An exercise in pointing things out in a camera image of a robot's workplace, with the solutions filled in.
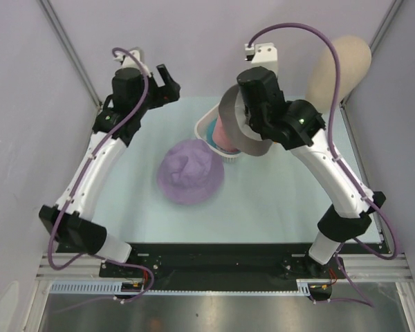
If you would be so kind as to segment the grey beige bucket hat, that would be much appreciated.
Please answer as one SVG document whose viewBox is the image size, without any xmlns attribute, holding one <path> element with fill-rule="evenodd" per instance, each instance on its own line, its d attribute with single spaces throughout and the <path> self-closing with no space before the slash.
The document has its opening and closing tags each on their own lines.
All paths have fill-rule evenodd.
<svg viewBox="0 0 415 332">
<path fill-rule="evenodd" d="M 230 87 L 219 103 L 219 117 L 226 136 L 233 147 L 250 156 L 260 157 L 268 153 L 273 145 L 271 140 L 264 140 L 248 124 L 246 108 L 239 87 Z"/>
</svg>

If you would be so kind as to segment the pink bucket hat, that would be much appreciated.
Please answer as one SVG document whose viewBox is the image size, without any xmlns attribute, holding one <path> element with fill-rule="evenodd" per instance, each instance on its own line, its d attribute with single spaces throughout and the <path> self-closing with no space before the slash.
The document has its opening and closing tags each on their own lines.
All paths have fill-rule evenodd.
<svg viewBox="0 0 415 332">
<path fill-rule="evenodd" d="M 228 154 L 238 154 L 240 151 L 231 143 L 225 132 L 221 117 L 218 116 L 212 131 L 212 141 L 216 148 Z"/>
</svg>

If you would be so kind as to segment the purple bucket hat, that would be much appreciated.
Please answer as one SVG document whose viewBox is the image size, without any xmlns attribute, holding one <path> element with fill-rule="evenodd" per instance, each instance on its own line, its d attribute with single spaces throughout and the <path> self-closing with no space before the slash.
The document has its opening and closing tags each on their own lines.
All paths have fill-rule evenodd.
<svg viewBox="0 0 415 332">
<path fill-rule="evenodd" d="M 221 157 L 201 139 L 187 139 L 165 154 L 156 175 L 163 195 L 179 205 L 196 205 L 212 197 L 224 182 Z"/>
</svg>

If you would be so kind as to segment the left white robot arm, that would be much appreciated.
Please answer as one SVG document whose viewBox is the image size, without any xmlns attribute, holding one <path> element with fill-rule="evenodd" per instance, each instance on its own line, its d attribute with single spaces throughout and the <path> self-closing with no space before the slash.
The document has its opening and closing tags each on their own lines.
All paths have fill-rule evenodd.
<svg viewBox="0 0 415 332">
<path fill-rule="evenodd" d="M 41 222 L 53 236 L 51 243 L 114 261 L 116 270 L 126 277 L 139 268 L 138 258 L 131 255 L 131 246 L 92 220 L 103 185 L 140 129 L 143 116 L 150 109 L 180 98 L 181 87 L 166 65 L 158 65 L 157 70 L 163 79 L 162 86 L 157 85 L 153 74 L 143 77 L 134 66 L 115 72 L 112 93 L 95 119 L 87 152 L 73 179 L 53 206 L 43 205 L 39 211 Z"/>
</svg>

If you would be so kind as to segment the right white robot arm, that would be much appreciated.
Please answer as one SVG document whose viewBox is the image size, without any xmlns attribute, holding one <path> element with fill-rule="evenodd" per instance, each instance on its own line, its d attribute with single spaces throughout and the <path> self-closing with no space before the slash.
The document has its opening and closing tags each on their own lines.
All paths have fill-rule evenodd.
<svg viewBox="0 0 415 332">
<path fill-rule="evenodd" d="M 368 201 L 383 204 L 385 195 L 367 187 L 357 190 L 359 179 L 352 171 L 344 172 L 344 159 L 331 153 L 325 132 L 329 124 L 322 114 L 309 101 L 285 100 L 271 70 L 262 66 L 245 70 L 237 84 L 244 103 L 242 118 L 257 136 L 234 140 L 234 145 L 246 154 L 261 156 L 269 143 L 279 143 L 307 167 L 332 202 L 317 225 L 319 232 L 305 260 L 307 273 L 322 277 L 340 244 L 369 227 L 374 209 Z"/>
</svg>

